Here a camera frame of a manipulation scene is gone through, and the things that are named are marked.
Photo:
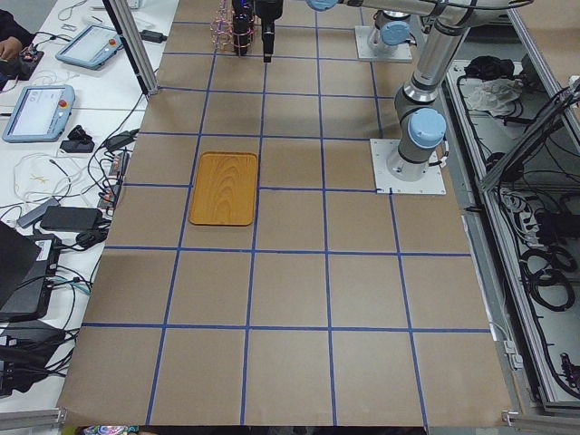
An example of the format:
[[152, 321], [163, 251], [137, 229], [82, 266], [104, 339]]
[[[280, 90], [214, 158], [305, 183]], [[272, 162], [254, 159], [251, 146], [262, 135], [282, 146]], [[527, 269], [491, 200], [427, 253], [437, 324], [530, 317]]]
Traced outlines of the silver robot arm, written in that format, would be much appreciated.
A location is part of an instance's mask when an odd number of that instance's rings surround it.
[[424, 176], [432, 152], [445, 136], [444, 117], [433, 108], [439, 88], [465, 33], [487, 24], [514, 6], [513, 1], [346, 1], [352, 7], [367, 7], [427, 17], [429, 36], [410, 79], [395, 96], [401, 125], [397, 150], [387, 159], [389, 172], [403, 181]]

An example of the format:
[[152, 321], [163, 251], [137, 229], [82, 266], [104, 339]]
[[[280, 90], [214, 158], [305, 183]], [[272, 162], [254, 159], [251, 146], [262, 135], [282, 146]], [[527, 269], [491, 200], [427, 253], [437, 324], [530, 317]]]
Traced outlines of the person hand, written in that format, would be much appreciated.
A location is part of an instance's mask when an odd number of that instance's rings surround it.
[[23, 49], [23, 44], [14, 36], [9, 36], [0, 42], [0, 59], [10, 61], [14, 59]]

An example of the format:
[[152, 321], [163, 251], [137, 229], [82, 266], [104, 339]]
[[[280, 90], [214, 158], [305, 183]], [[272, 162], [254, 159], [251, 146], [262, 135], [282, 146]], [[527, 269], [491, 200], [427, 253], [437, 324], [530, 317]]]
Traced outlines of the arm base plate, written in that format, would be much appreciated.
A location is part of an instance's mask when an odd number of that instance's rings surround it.
[[372, 169], [378, 194], [446, 194], [442, 169], [434, 150], [423, 163], [409, 163], [399, 154], [399, 140], [371, 139]]
[[358, 59], [366, 62], [411, 63], [409, 43], [386, 44], [374, 26], [354, 28]]

